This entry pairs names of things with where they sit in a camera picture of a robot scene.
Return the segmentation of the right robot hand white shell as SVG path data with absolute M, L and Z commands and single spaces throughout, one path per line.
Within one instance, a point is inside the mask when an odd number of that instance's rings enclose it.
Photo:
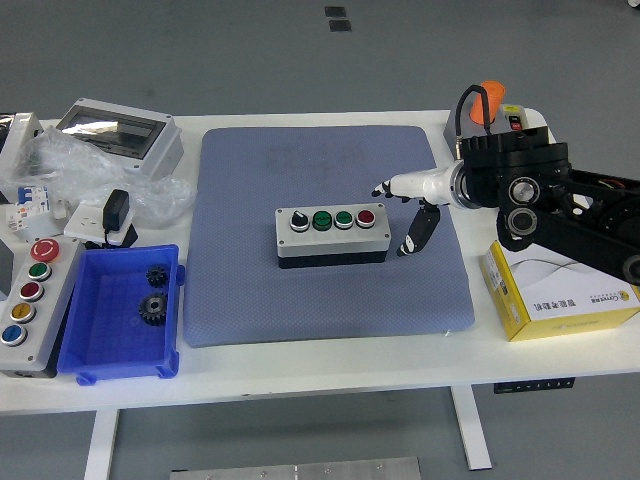
M 398 256 L 418 253 L 427 245 L 441 218 L 439 206 L 451 201 L 450 180 L 451 169 L 439 168 L 399 174 L 373 189 L 373 197 L 397 197 L 403 203 L 419 200 L 420 208 L 397 249 Z

